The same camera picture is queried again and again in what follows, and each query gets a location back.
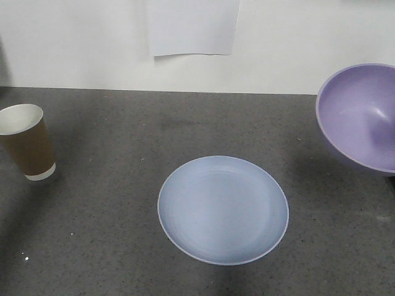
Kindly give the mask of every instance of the light blue plate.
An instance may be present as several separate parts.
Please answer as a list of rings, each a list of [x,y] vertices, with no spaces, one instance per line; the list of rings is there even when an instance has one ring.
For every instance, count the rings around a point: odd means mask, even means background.
[[[266,171],[227,156],[177,168],[160,190],[158,214],[180,250],[216,265],[268,254],[283,238],[289,217],[286,197]]]

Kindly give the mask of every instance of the cup bottom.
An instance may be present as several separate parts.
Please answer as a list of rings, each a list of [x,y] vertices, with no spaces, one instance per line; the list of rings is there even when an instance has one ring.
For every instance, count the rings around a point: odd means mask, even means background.
[[[45,172],[42,173],[42,174],[34,175],[34,176],[28,176],[28,175],[25,175],[25,176],[26,176],[26,178],[29,179],[30,181],[41,181],[41,180],[46,179],[46,178],[48,178],[49,176],[51,176],[51,175],[55,172],[55,169],[56,169],[56,163],[54,163],[54,164],[52,165],[52,167],[51,167],[48,171],[45,171]]]

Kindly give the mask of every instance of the paper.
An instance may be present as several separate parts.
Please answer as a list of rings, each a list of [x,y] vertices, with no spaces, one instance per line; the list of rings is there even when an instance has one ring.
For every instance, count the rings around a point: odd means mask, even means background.
[[[148,0],[153,56],[230,55],[239,0]]]

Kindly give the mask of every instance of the bowl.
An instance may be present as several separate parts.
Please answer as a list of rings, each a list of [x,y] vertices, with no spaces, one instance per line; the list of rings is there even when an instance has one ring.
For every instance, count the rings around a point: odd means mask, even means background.
[[[158,214],[180,250],[215,265],[263,257],[288,225],[288,203],[277,182],[256,165],[227,156],[177,168],[160,190]]]
[[[395,175],[395,67],[360,64],[335,73],[318,93],[316,115],[340,161]]]

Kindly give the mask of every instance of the bowl rim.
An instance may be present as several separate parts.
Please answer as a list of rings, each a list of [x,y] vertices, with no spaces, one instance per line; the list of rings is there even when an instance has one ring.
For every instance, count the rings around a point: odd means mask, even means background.
[[[283,199],[284,199],[284,201],[285,201],[286,221],[285,221],[284,230],[282,231],[281,235],[280,235],[279,238],[276,240],[276,242],[275,242],[268,250],[266,250],[265,252],[261,253],[260,255],[254,257],[254,258],[250,258],[250,259],[244,260],[244,261],[236,261],[236,262],[229,262],[229,263],[216,262],[216,261],[210,261],[210,260],[206,260],[206,259],[203,259],[203,258],[199,258],[199,257],[197,257],[196,255],[193,255],[192,253],[190,253],[190,252],[188,252],[187,250],[183,249],[180,245],[178,245],[178,244],[173,240],[173,238],[170,236],[170,234],[167,232],[167,230],[166,230],[166,228],[165,228],[165,226],[164,226],[164,223],[163,223],[163,221],[162,221],[162,217],[160,216],[159,204],[160,204],[160,198],[161,198],[161,196],[162,196],[162,191],[163,191],[163,189],[164,189],[164,187],[165,187],[167,181],[173,176],[173,174],[175,174],[176,171],[178,171],[179,169],[181,169],[181,168],[184,167],[185,165],[187,165],[187,164],[189,164],[189,163],[192,163],[192,162],[195,162],[195,161],[199,161],[199,160],[201,160],[201,159],[203,159],[203,158],[211,158],[211,157],[232,158],[232,159],[239,160],[239,161],[243,161],[243,162],[246,162],[246,163],[248,163],[248,164],[250,164],[250,165],[253,165],[254,167],[258,168],[259,170],[263,171],[266,175],[269,176],[269,178],[270,178],[270,179],[277,185],[277,187],[279,188],[279,190],[280,190],[280,192],[281,192],[281,196],[283,197]],[[284,238],[285,232],[286,232],[286,230],[287,230],[287,228],[288,228],[288,224],[289,224],[289,205],[288,205],[287,198],[286,198],[286,196],[285,196],[285,193],[284,193],[283,189],[282,189],[281,186],[277,183],[277,181],[271,176],[271,174],[269,174],[268,172],[266,172],[263,168],[261,168],[261,167],[255,165],[255,164],[253,164],[252,162],[249,162],[249,161],[247,161],[247,160],[245,160],[245,159],[238,158],[238,157],[232,157],[232,156],[226,156],[226,155],[209,155],[209,156],[204,156],[204,157],[195,158],[195,159],[192,159],[192,160],[190,160],[190,161],[188,161],[188,162],[186,162],[186,163],[180,165],[178,168],[176,168],[176,169],[166,178],[166,180],[164,181],[164,183],[163,183],[163,185],[162,185],[162,187],[161,187],[161,189],[160,189],[159,197],[158,197],[158,201],[157,201],[157,213],[158,213],[160,225],[162,226],[162,229],[163,229],[164,232],[166,233],[166,236],[168,237],[168,239],[170,239],[170,241],[171,241],[178,249],[180,249],[182,252],[184,252],[185,254],[189,255],[190,257],[192,257],[192,258],[194,258],[194,259],[197,259],[197,260],[199,260],[199,261],[201,261],[201,262],[209,263],[209,264],[213,264],[213,265],[220,265],[220,266],[236,266],[236,265],[243,265],[243,264],[246,264],[246,263],[250,263],[250,262],[256,261],[256,260],[258,260],[258,259],[260,259],[260,258],[266,256],[266,255],[267,255],[268,253],[270,253],[275,247],[277,247],[278,244],[281,242],[281,240]]]
[[[342,74],[343,72],[346,72],[346,71],[351,70],[351,69],[353,69],[353,68],[372,67],[372,66],[373,66],[373,67],[390,68],[390,69],[395,70],[395,66],[393,66],[393,65],[381,64],[381,63],[364,63],[364,64],[352,65],[352,66],[343,68],[343,69],[341,69],[341,70],[335,72],[334,74],[332,74],[332,75],[324,82],[324,84],[322,84],[322,86],[321,86],[321,88],[320,88],[320,90],[319,90],[319,92],[318,92],[318,94],[317,94],[317,100],[316,100],[316,103],[315,103],[315,116],[316,116],[316,118],[317,118],[318,125],[319,125],[319,127],[320,127],[320,129],[321,129],[321,132],[324,134],[324,136],[325,136],[326,139],[329,141],[329,143],[330,143],[340,154],[342,154],[342,155],[345,156],[346,158],[352,160],[353,162],[356,162],[358,165],[361,165],[362,167],[369,168],[369,169],[371,169],[371,170],[373,170],[373,171],[377,171],[377,172],[380,172],[380,173],[395,174],[395,169],[393,169],[393,170],[387,170],[387,169],[382,169],[382,168],[378,168],[378,167],[375,167],[375,166],[371,166],[371,165],[364,164],[364,163],[362,163],[362,162],[356,160],[355,158],[351,157],[350,155],[347,155],[347,154],[344,153],[342,150],[340,150],[340,148],[331,140],[331,138],[329,137],[329,135],[327,135],[325,129],[323,128],[323,124],[322,124],[322,121],[321,121],[321,118],[320,118],[320,113],[319,113],[319,110],[318,110],[319,105],[320,105],[320,101],[321,101],[322,93],[324,92],[324,90],[326,89],[326,87],[332,82],[332,80],[333,80],[335,77],[337,77],[338,75]]]

